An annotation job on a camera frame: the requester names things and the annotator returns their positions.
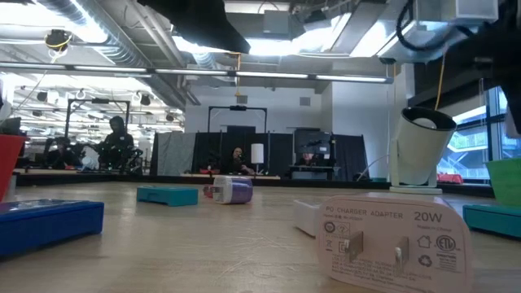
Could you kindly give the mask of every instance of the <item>green object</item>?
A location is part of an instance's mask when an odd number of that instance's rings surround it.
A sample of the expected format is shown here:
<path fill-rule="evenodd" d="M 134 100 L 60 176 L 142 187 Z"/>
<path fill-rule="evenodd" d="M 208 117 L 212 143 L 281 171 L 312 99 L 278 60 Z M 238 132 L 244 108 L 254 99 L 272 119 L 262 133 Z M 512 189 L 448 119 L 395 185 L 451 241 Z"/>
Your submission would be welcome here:
<path fill-rule="evenodd" d="M 521 159 L 488 162 L 487 169 L 497 202 L 521 207 Z"/>

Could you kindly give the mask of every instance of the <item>black cable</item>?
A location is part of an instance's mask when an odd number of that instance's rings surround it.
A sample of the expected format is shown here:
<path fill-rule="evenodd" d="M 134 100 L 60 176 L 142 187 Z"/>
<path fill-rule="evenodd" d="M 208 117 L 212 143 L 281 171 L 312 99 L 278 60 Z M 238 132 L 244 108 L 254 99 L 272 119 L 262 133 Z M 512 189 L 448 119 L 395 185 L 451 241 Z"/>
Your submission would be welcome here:
<path fill-rule="evenodd" d="M 396 21 L 396 36 L 398 37 L 398 40 L 405 48 L 407 48 L 409 50 L 413 50 L 413 51 L 424 52 L 424 51 L 441 49 L 444 46 L 444 44 L 448 41 L 449 34 L 446 34 L 445 37 L 441 41 L 437 42 L 436 44 L 425 45 L 425 46 L 416 46 L 414 44 L 411 44 L 409 41 L 405 40 L 404 34 L 402 32 L 401 24 L 404 21 L 407 11 L 412 12 L 413 5 L 414 5 L 414 0 L 407 0 L 407 3 L 404 5 L 404 8 L 401 10 L 400 15 L 398 16 L 398 20 Z M 474 33 L 466 27 L 462 27 L 462 26 L 458 25 L 455 28 L 457 30 L 459 30 L 460 32 L 464 33 L 468 37 L 474 36 Z"/>

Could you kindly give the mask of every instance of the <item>white lamp shade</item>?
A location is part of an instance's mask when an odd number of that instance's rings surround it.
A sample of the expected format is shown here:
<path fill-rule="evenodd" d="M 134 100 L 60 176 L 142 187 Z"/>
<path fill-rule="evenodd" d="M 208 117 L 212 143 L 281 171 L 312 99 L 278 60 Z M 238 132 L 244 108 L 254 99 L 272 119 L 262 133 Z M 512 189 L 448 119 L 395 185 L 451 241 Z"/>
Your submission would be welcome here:
<path fill-rule="evenodd" d="M 264 145 L 262 143 L 252 144 L 252 164 L 264 163 Z"/>
<path fill-rule="evenodd" d="M 455 129 L 452 118 L 441 112 L 420 107 L 404 109 L 394 138 L 400 182 L 416 186 L 427 182 Z"/>

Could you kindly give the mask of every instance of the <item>red object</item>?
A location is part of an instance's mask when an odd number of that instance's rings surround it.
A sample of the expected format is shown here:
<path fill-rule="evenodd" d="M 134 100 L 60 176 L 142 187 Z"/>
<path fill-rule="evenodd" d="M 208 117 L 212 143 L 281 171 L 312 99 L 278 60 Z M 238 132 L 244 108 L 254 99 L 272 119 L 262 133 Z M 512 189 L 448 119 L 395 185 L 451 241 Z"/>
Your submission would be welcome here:
<path fill-rule="evenodd" d="M 211 173 L 211 174 L 218 174 L 218 173 L 221 172 L 221 170 L 219 170 L 219 169 L 213 169 L 213 170 L 200 169 L 199 172 L 200 172 L 201 174 L 205 174 L 205 175 L 208 174 L 208 175 L 209 175 L 210 173 Z"/>
<path fill-rule="evenodd" d="M 212 190 L 213 186 L 210 186 L 210 185 L 206 185 L 204 186 L 203 188 L 203 194 L 204 196 L 210 198 L 210 199 L 213 199 L 213 190 Z"/>
<path fill-rule="evenodd" d="M 2 202 L 7 192 L 18 154 L 24 142 L 25 137 L 0 135 L 0 157 L 2 158 L 2 163 L 0 164 L 0 202 Z"/>
<path fill-rule="evenodd" d="M 459 174 L 438 174 L 438 182 L 463 184 L 463 177 Z"/>

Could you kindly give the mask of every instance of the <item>white charger adapter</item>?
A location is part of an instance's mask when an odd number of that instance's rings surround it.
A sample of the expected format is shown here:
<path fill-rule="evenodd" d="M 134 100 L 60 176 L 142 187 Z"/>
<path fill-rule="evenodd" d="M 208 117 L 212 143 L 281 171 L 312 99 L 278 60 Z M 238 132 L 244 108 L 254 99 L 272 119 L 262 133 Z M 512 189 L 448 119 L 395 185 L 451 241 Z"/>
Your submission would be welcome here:
<path fill-rule="evenodd" d="M 443 199 L 422 199 L 328 199 L 317 219 L 322 271 L 387 293 L 469 293 L 469 229 Z"/>

